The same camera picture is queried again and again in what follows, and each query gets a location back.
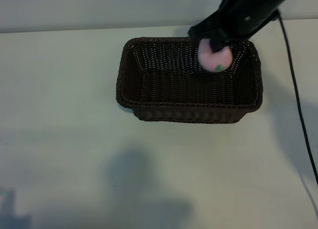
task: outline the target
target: brown wicker basket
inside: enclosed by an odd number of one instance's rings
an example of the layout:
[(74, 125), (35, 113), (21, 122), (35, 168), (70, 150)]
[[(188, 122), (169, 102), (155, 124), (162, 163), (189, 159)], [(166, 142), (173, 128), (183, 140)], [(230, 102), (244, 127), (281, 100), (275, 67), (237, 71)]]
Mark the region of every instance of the brown wicker basket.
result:
[(234, 62), (208, 73), (197, 61), (198, 41), (136, 38), (123, 50), (117, 102), (144, 121), (235, 123), (262, 104), (260, 60), (254, 45), (232, 43)]

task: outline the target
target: white table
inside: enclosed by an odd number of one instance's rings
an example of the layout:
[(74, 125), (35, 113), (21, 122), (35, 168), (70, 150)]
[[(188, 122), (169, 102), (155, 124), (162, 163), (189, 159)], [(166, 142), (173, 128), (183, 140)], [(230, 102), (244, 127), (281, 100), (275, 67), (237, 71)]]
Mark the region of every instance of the white table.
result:
[(304, 120), (318, 167), (318, 38), (316, 20), (287, 21)]
[[(310, 26), (306, 40), (318, 32), (317, 20), (286, 25), (292, 45), (303, 36), (297, 32)], [(278, 22), (252, 39), (262, 61), (263, 105), (240, 122), (149, 123), (118, 106), (124, 44), (182, 36), (187, 28), (0, 35), (0, 193), (2, 215), (14, 215), (15, 228), (318, 227), (318, 188)], [(302, 99), (317, 106), (314, 69), (302, 72), (307, 62), (300, 62), (311, 57), (314, 67), (316, 56), (302, 58), (304, 46), (293, 54), (295, 68), (311, 83), (311, 90), (299, 83)]]

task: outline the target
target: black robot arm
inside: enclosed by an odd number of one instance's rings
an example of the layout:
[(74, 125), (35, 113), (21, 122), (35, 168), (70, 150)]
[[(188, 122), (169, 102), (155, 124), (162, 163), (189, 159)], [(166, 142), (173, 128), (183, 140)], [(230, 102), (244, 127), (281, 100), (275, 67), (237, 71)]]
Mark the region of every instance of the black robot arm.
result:
[(268, 22), (275, 20), (278, 6), (284, 0), (222, 0), (219, 9), (192, 26), (191, 38), (211, 39), (213, 52), (221, 50), (231, 41), (249, 39)]

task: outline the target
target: basket rim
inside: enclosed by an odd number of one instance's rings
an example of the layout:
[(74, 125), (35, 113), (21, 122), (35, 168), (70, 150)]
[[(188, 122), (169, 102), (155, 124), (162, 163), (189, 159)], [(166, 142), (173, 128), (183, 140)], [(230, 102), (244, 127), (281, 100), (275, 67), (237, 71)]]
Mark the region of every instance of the basket rim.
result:
[[(254, 101), (250, 104), (221, 104), (221, 103), (182, 103), (182, 102), (140, 102), (140, 101), (133, 101), (129, 100), (124, 97), (121, 85), (122, 85), (122, 74), (123, 69), (126, 65), (126, 62), (128, 60), (128, 53), (130, 51), (130, 45), (133, 45), (137, 42), (145, 42), (145, 41), (154, 41), (154, 42), (175, 42), (175, 43), (189, 43), (193, 40), (189, 37), (140, 37), (140, 38), (133, 38), (129, 40), (123, 49), (122, 58), (120, 61), (120, 67), (119, 67), (119, 74), (117, 78), (117, 84), (116, 84), (116, 100), (117, 102), (126, 108), (131, 108), (134, 110), (144, 110), (144, 109), (158, 109), (158, 110), (220, 110), (220, 111), (229, 111), (229, 112), (253, 112), (260, 108), (262, 104), (262, 93), (263, 93), (263, 87), (262, 87), (262, 80), (261, 80), (261, 74), (260, 70), (255, 71), (255, 77), (254, 81), (256, 81), (259, 86), (257, 88), (257, 96), (255, 97)], [(252, 47), (254, 47), (254, 44), (250, 41), (246, 41), (249, 44), (251, 44)]]

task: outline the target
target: white wall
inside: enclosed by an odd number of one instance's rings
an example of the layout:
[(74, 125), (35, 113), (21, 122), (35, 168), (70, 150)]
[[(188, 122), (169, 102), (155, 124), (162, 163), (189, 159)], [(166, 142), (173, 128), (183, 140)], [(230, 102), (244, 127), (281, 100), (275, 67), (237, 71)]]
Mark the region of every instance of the white wall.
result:
[[(221, 0), (0, 0), (0, 32), (193, 24)], [(287, 0), (284, 17), (318, 18), (318, 0)]]

